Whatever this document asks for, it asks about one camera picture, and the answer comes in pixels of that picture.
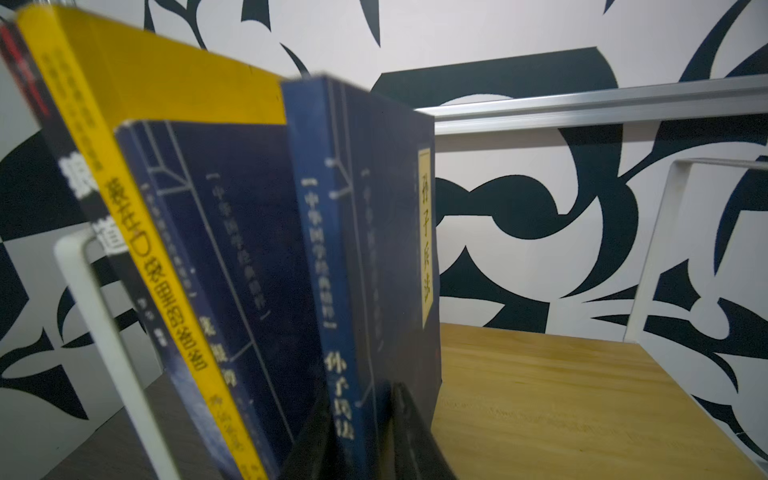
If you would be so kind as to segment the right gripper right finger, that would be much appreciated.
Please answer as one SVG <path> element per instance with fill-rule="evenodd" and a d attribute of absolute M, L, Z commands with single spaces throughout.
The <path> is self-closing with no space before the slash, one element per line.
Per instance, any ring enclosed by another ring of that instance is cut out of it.
<path fill-rule="evenodd" d="M 407 386 L 391 389 L 394 464 L 397 479 L 456 480 L 448 462 L 421 418 Z"/>

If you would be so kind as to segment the small blue book yellow label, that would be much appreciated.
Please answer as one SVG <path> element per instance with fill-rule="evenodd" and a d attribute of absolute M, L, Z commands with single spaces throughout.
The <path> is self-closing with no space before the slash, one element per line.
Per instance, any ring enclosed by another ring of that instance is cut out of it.
<path fill-rule="evenodd" d="M 282 86 L 344 479 L 391 479 L 390 399 L 433 418 L 441 341 L 430 115 L 341 80 Z"/>

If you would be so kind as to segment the blue book front yellow label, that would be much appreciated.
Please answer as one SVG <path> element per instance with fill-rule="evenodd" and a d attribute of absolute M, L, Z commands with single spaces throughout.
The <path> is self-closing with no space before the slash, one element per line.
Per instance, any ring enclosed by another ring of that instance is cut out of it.
<path fill-rule="evenodd" d="M 116 140 L 277 478 L 323 382 L 286 129 L 144 120 Z"/>

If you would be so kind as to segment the yellow cartoon cover book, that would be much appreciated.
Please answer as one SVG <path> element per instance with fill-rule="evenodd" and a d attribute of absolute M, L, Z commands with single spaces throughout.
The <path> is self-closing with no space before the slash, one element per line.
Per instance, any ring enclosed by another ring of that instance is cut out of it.
<path fill-rule="evenodd" d="M 270 468 L 117 142 L 131 121 L 285 121 L 270 72 L 74 7 L 32 3 L 1 30 L 2 55 L 152 337 L 220 471 L 265 479 Z"/>

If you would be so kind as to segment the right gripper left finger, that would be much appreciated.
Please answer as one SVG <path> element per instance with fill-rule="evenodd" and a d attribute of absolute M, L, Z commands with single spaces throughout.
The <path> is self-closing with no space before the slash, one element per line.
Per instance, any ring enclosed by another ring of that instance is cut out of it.
<path fill-rule="evenodd" d="M 336 478 L 336 440 L 327 391 L 318 390 L 312 410 L 285 460 L 280 480 Z"/>

